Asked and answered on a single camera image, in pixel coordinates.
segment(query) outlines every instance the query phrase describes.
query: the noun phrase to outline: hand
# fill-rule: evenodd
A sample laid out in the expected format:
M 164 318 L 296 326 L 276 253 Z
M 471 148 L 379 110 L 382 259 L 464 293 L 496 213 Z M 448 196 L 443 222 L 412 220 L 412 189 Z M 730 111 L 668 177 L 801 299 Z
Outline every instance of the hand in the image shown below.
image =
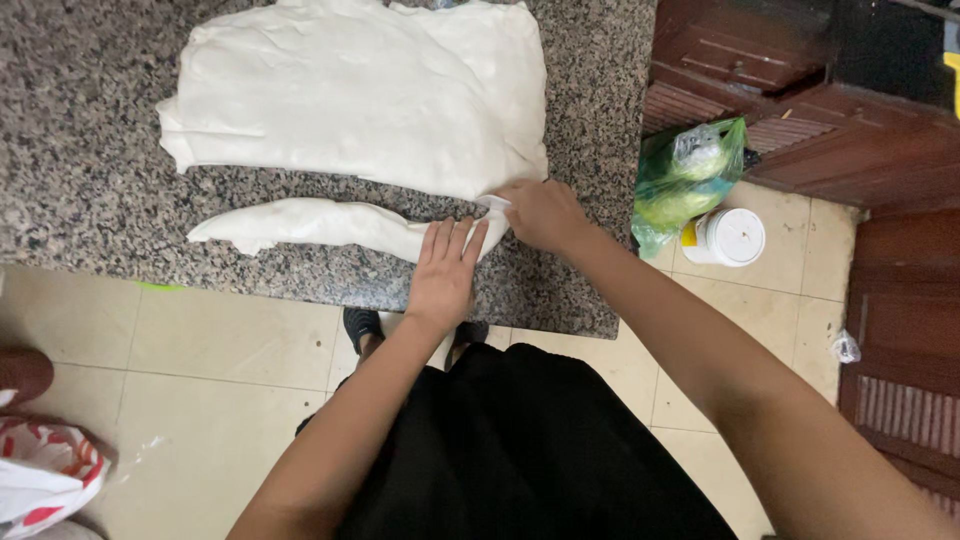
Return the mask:
M 504 213 L 523 243 L 562 255 L 565 247 L 593 226 L 577 203 L 570 186 L 548 180 L 523 180 L 497 190 L 513 203 Z
M 472 304 L 473 268 L 490 225 L 486 219 L 480 220 L 464 249 L 472 224 L 472 217 L 456 227 L 452 217 L 443 223 L 434 221 L 420 247 L 404 318 L 420 321 L 440 338 L 467 318 Z

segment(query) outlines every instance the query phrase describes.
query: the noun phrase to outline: red and white plastic bag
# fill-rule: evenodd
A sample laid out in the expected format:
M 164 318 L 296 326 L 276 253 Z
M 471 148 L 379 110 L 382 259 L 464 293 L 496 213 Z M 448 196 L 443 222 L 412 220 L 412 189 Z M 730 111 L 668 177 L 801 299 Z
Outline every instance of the red and white plastic bag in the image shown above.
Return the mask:
M 0 538 L 62 521 L 104 485 L 110 462 L 76 428 L 0 417 Z

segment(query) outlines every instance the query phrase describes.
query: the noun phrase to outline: black skirt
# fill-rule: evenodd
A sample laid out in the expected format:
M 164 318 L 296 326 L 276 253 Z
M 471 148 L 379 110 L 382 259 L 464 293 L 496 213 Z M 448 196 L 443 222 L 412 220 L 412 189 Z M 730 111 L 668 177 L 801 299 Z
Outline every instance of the black skirt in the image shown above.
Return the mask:
M 596 372 L 526 344 L 423 369 L 337 536 L 735 538 Z

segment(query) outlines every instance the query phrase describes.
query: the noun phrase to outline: person's left hand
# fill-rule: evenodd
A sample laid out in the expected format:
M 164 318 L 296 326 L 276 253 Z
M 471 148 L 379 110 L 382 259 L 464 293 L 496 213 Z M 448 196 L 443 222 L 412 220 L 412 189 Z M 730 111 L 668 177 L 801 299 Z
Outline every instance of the person's left hand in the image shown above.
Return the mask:
M 456 226 L 452 217 L 443 223 L 434 221 L 420 247 L 405 318 L 420 321 L 440 337 L 457 328 L 470 311 L 473 267 L 490 225 L 486 219 L 480 220 L 464 249 L 472 224 L 472 217 Z

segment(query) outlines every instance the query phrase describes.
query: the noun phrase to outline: plastic bag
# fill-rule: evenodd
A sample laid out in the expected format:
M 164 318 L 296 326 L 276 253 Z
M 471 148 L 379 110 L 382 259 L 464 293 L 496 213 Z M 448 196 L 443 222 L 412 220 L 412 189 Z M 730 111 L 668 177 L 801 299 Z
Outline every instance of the plastic bag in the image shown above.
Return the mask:
M 636 174 L 631 231 L 640 258 L 653 258 L 683 225 L 720 204 L 743 178 L 742 117 L 660 132 L 645 139 Z
M 840 360 L 841 363 L 849 364 L 850 362 L 860 361 L 860 347 L 856 344 L 856 340 L 853 339 L 853 336 L 850 335 L 846 330 L 841 330 L 837 334 L 836 341 L 833 342 L 833 355 L 836 359 Z
M 76 428 L 0 418 L 0 538 L 32 536 L 88 503 L 110 462 Z

